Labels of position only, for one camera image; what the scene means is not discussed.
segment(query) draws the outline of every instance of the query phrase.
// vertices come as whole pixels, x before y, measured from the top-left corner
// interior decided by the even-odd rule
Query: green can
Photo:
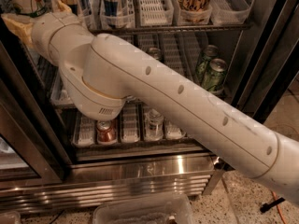
[[[227,64],[222,59],[213,59],[206,69],[202,82],[202,88],[207,91],[218,91],[221,89],[226,77]]]
[[[217,57],[218,57],[218,48],[216,46],[208,45],[204,49],[201,57],[199,57],[199,59],[198,59],[198,63],[196,65],[196,69],[195,69],[195,73],[197,75],[199,84],[201,84],[203,82],[206,68],[209,65],[210,61]]]

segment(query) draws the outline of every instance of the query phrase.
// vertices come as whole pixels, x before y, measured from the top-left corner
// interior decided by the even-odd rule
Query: terrazzo floor
[[[293,82],[265,125],[299,141],[299,82]],[[211,195],[190,199],[195,223],[280,224],[299,223],[299,209],[287,201],[266,213],[264,203],[274,201],[271,190],[245,178],[238,171],[223,175]],[[22,216],[22,224],[92,224],[95,208]]]

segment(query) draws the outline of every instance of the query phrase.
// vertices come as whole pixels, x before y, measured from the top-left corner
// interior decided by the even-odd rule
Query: can lid
[[[160,49],[148,48],[146,52],[148,53],[149,56],[153,57],[158,61],[161,61],[163,59],[163,55]]]
[[[209,65],[214,71],[218,71],[218,72],[223,72],[226,71],[227,69],[226,62],[219,58],[213,59]]]
[[[96,127],[100,131],[106,131],[111,127],[111,121],[97,121]]]
[[[204,49],[204,53],[209,57],[216,57],[218,56],[218,48],[214,45],[207,45]]]

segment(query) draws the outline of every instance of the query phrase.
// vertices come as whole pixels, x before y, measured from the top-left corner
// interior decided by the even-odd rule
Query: black cable
[[[63,211],[61,211],[57,216],[56,216],[56,218],[55,219],[53,219],[49,224],[52,224],[52,223],[54,223],[54,221],[55,220],[57,220],[62,214],[63,214],[63,212],[64,212],[64,210]]]

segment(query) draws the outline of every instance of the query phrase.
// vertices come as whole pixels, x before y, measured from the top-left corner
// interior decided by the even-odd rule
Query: clear water bottle
[[[145,127],[147,141],[157,141],[163,138],[163,123],[164,116],[161,115],[157,110],[150,109],[146,114]]]

